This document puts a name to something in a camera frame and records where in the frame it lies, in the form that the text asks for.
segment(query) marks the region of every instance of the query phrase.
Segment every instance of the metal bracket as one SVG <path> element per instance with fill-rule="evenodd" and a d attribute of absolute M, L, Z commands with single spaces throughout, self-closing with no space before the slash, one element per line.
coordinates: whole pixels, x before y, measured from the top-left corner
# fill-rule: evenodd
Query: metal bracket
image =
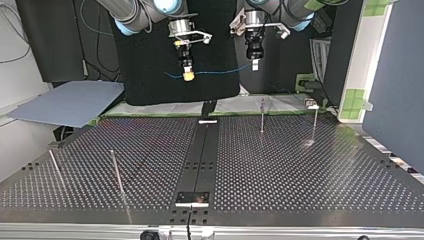
<path fill-rule="evenodd" d="M 184 40 L 181 39 L 180 37 L 182 36 L 189 36 L 189 35 L 194 35 L 194 34 L 199 34 L 202 35 L 203 38 L 202 39 L 196 39 L 196 40 Z M 209 33 L 205 33 L 202 31 L 190 31 L 190 32 L 184 32 L 184 33 L 178 33 L 178 34 L 170 34 L 169 37 L 175 37 L 176 39 L 178 39 L 179 41 L 177 41 L 175 44 L 177 46 L 181 46 L 181 45 L 189 45 L 189 44 L 193 44 L 193 43 L 198 43 L 198 42 L 203 42 L 204 44 L 209 44 L 211 42 L 212 39 L 212 35 Z"/>
<path fill-rule="evenodd" d="M 236 34 L 237 36 L 243 35 L 243 33 L 248 28 L 260 28 L 260 27 L 278 28 L 277 35 L 281 39 L 286 39 L 291 34 L 290 30 L 281 22 L 246 25 L 246 15 L 244 12 L 244 8 L 238 13 L 238 15 L 234 18 L 234 20 L 230 24 L 231 34 Z"/>
<path fill-rule="evenodd" d="M 364 100 L 363 108 L 367 111 L 372 111 L 372 109 L 374 108 L 374 105 L 372 103 Z"/>
<path fill-rule="evenodd" d="M 260 28 L 260 27 L 276 27 L 278 28 L 277 36 L 281 39 L 286 39 L 288 36 L 290 36 L 291 32 L 290 30 L 284 25 L 283 23 L 266 23 L 264 24 L 250 24 L 246 25 L 247 28 Z"/>
<path fill-rule="evenodd" d="M 244 8 L 237 14 L 236 18 L 230 23 L 231 35 L 236 34 L 237 36 L 243 35 L 246 31 L 246 15 L 244 13 Z"/>
<path fill-rule="evenodd" d="M 215 240 L 215 232 L 213 228 L 203 228 L 200 240 Z"/>

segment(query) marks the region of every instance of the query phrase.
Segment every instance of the black backdrop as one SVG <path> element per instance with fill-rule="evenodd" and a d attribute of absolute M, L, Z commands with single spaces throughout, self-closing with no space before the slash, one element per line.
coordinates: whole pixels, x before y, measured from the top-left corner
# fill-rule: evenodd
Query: black backdrop
<path fill-rule="evenodd" d="M 50 36 L 48 46 L 58 46 L 54 51 L 38 51 L 38 59 L 61 59 L 58 63 L 71 61 L 76 77 L 68 78 L 69 81 L 83 80 L 81 75 L 81 52 L 86 61 L 102 71 L 105 76 L 102 80 L 114 79 L 119 72 L 108 72 L 103 68 L 97 59 L 109 69 L 121 68 L 123 76 L 118 81 L 125 83 L 127 102 L 133 105 L 146 105 L 161 102 L 187 102 L 207 100 L 213 98 L 224 98 L 234 96 L 238 93 L 238 82 L 251 93 L 275 93 L 276 89 L 286 89 L 294 91 L 296 75 L 301 73 L 311 73 L 312 66 L 310 60 L 309 39 L 316 35 L 315 30 L 309 26 L 302 32 L 292 32 L 292 35 L 284 40 L 274 37 L 274 30 L 267 29 L 264 41 L 265 58 L 261 61 L 261 68 L 258 72 L 245 69 L 240 73 L 221 76 L 198 76 L 191 83 L 184 83 L 182 80 L 170 79 L 163 74 L 164 71 L 172 74 L 181 74 L 182 69 L 177 63 L 177 52 L 172 45 L 172 40 L 168 38 L 167 21 L 164 20 L 154 25 L 151 34 L 140 33 L 132 37 L 125 37 L 120 34 L 108 21 L 108 13 L 95 0 L 86 0 L 84 6 L 84 16 L 86 22 L 95 29 L 98 29 L 98 14 L 101 14 L 101 31 L 115 35 L 99 35 L 100 44 L 97 48 L 98 34 L 89 30 L 81 21 L 79 7 L 82 0 L 18 0 L 22 4 L 30 4 L 33 12 L 45 9 L 47 5 L 60 2 L 68 6 L 68 12 L 72 14 L 62 14 L 59 16 L 54 11 L 45 11 L 46 17 L 50 17 L 58 27 L 54 31 L 56 37 L 51 34 L 50 28 L 40 28 L 45 32 L 38 32 L 44 36 Z M 199 13 L 193 21 L 197 28 L 204 29 L 214 35 L 210 45 L 195 44 L 193 56 L 195 58 L 196 71 L 222 71 L 241 67 L 249 61 L 245 58 L 246 46 L 244 37 L 229 36 L 228 24 L 232 21 L 236 10 L 236 0 L 189 0 L 191 12 Z M 77 21 L 76 26 L 66 25 L 67 21 Z M 68 51 L 68 46 L 75 46 L 78 38 L 58 38 L 74 32 L 81 37 L 80 50 Z M 89 76 L 87 80 L 99 78 L 97 70 L 88 66 Z M 51 71 L 57 74 L 57 68 L 46 67 L 44 71 Z M 57 78 L 46 78 L 45 81 L 55 81 Z"/>
<path fill-rule="evenodd" d="M 195 71 L 226 71 L 238 67 L 229 23 L 236 11 L 235 1 L 188 0 L 197 29 L 213 35 L 209 45 L 196 43 L 192 47 Z M 115 41 L 122 76 L 125 79 L 126 100 L 131 105 L 168 102 L 193 102 L 236 96 L 238 73 L 197 75 L 191 82 L 164 74 L 181 75 L 178 54 L 168 37 L 168 21 L 154 24 L 151 33 L 142 32 L 125 37 L 115 29 Z"/>

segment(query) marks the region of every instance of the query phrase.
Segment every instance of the white cable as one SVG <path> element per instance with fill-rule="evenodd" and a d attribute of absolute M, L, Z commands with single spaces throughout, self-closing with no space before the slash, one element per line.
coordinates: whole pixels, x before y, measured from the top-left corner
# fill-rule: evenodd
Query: white cable
<path fill-rule="evenodd" d="M 96 29 L 94 29 L 94 28 L 90 27 L 90 26 L 87 24 L 87 22 L 86 22 L 86 21 L 85 21 L 85 19 L 84 19 L 84 15 L 83 15 L 83 9 L 84 9 L 85 1 L 86 1 L 86 0 L 83 0 L 83 1 L 82 1 L 82 3 L 81 3 L 81 6 L 80 6 L 80 15 L 81 15 L 81 20 L 82 20 L 82 22 L 84 23 L 84 25 L 85 25 L 88 29 L 90 29 L 91 31 L 93 31 L 93 32 L 96 32 L 96 33 L 100 33 L 100 34 L 104 34 L 104 35 L 112 36 L 112 37 L 113 37 L 113 34 L 112 34 L 112 33 L 107 33 L 107 32 L 98 31 L 98 30 L 96 30 Z"/>

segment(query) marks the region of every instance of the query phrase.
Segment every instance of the blue cable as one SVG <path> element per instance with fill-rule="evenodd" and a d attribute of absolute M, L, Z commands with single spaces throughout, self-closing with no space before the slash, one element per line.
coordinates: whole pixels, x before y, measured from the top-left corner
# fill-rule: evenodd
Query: blue cable
<path fill-rule="evenodd" d="M 212 74 L 212 75 L 222 75 L 222 74 L 229 74 L 229 73 L 234 73 L 234 72 L 239 72 L 247 67 L 249 67 L 251 64 L 247 64 L 244 65 L 243 67 L 237 68 L 237 69 L 233 69 L 233 70 L 229 70 L 229 71 L 223 71 L 223 72 L 196 72 L 196 75 L 200 75 L 200 74 Z M 172 75 L 170 73 L 164 72 L 164 74 L 168 75 L 168 77 L 170 78 L 174 78 L 174 79 L 179 79 L 179 78 L 183 78 L 182 75 Z"/>

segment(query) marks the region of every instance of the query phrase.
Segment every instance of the yellow object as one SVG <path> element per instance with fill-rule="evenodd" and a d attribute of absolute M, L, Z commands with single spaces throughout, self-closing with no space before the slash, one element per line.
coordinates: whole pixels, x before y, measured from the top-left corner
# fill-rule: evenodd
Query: yellow object
<path fill-rule="evenodd" d="M 179 46 L 183 45 L 183 42 L 182 41 L 175 41 L 174 45 L 179 47 Z"/>
<path fill-rule="evenodd" d="M 188 72 L 183 74 L 184 81 L 192 81 L 194 79 L 194 72 Z"/>

